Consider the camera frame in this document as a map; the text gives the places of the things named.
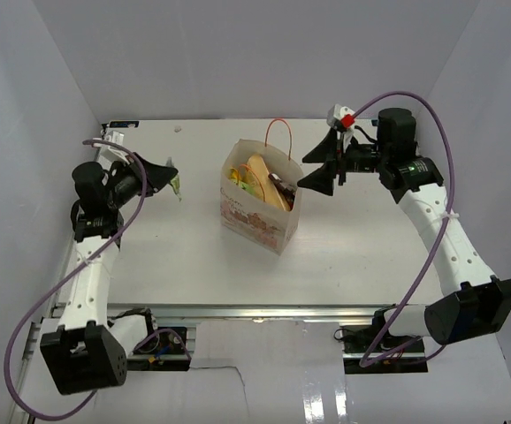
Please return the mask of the purple candy wrapper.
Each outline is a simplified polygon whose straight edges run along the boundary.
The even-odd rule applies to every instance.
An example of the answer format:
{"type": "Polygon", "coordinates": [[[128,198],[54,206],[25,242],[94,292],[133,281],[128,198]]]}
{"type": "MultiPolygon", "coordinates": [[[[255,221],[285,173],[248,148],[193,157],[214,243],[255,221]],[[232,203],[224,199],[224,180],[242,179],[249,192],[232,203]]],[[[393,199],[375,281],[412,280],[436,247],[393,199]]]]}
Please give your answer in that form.
{"type": "Polygon", "coordinates": [[[268,175],[269,180],[276,187],[278,192],[285,198],[286,203],[292,207],[295,200],[296,189],[289,185],[286,181],[281,179],[276,173],[270,173],[268,175]]]}

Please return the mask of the brown chips bag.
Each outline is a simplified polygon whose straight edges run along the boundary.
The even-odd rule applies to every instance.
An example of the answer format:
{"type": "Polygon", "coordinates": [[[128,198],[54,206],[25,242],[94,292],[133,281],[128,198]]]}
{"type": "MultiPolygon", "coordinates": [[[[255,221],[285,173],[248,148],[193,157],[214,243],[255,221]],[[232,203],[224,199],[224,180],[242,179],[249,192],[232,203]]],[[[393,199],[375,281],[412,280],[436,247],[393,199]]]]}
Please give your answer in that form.
{"type": "Polygon", "coordinates": [[[259,154],[253,154],[246,163],[246,183],[249,184],[255,193],[255,197],[272,205],[280,210],[289,212],[291,210],[285,197],[269,178],[270,171],[259,154]]]}

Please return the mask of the light green snack packet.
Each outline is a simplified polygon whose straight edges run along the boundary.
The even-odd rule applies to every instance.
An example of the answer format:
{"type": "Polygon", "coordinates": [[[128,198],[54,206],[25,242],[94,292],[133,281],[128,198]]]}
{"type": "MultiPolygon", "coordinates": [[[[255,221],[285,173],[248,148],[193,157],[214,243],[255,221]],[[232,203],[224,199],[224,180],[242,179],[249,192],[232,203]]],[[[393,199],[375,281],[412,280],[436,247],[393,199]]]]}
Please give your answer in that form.
{"type": "Polygon", "coordinates": [[[258,200],[263,199],[263,194],[261,193],[260,187],[255,187],[249,183],[246,183],[243,180],[240,180],[239,182],[237,182],[236,185],[244,192],[256,197],[258,200]]]}

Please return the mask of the yellow m&m's packet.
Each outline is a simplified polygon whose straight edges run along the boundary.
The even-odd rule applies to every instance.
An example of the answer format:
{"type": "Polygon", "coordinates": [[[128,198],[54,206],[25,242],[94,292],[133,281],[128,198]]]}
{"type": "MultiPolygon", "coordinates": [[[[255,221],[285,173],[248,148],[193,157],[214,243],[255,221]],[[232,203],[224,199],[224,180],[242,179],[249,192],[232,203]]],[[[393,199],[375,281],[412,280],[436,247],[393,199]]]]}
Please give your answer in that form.
{"type": "Polygon", "coordinates": [[[245,179],[244,179],[244,177],[242,177],[240,170],[236,167],[229,167],[226,172],[226,177],[237,186],[240,183],[245,182],[245,179]]]}

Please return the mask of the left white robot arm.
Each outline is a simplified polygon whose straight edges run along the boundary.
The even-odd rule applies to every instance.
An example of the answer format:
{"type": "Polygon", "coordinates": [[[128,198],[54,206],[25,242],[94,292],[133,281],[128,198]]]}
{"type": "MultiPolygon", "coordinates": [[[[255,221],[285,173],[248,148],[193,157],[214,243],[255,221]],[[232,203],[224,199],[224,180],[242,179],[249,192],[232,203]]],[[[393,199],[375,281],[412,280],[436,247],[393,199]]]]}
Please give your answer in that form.
{"type": "Polygon", "coordinates": [[[137,349],[151,352],[159,330],[151,311],[134,308],[107,315],[111,274],[124,226],[120,210],[141,194],[150,197],[178,174],[171,163],[157,165],[138,157],[114,161],[109,169],[97,162],[72,172],[79,199],[72,208],[75,259],[82,267],[57,329],[42,335],[40,351],[62,395],[117,387],[126,381],[127,360],[137,349]]]}

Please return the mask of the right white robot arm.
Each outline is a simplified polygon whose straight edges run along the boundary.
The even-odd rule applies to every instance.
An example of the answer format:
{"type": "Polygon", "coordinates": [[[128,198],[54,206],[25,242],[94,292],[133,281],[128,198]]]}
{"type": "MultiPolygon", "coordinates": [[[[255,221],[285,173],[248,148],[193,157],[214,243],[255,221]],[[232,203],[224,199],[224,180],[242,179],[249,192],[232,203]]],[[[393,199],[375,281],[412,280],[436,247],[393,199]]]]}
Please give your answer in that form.
{"type": "Polygon", "coordinates": [[[446,205],[449,199],[436,164],[417,152],[416,120],[410,110],[389,108],[378,113],[377,136],[365,144],[355,138],[353,112],[334,105],[330,130],[303,157],[318,169],[298,182],[300,188],[328,196],[350,172],[376,172],[382,186],[407,215],[437,271],[441,299],[407,304],[375,313],[372,343],[392,352],[404,337],[431,337],[449,345],[498,332],[511,312],[511,279],[501,279],[484,262],[446,205]]]}

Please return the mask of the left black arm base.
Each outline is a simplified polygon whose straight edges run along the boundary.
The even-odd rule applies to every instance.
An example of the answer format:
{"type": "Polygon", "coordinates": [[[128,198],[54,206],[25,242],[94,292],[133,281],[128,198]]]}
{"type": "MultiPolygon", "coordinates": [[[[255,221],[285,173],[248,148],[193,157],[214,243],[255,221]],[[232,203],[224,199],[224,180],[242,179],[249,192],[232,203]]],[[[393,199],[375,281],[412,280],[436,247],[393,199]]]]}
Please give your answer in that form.
{"type": "Polygon", "coordinates": [[[171,327],[181,340],[170,331],[156,335],[138,349],[128,360],[129,371],[187,371],[190,360],[186,356],[187,328],[171,327]]]}

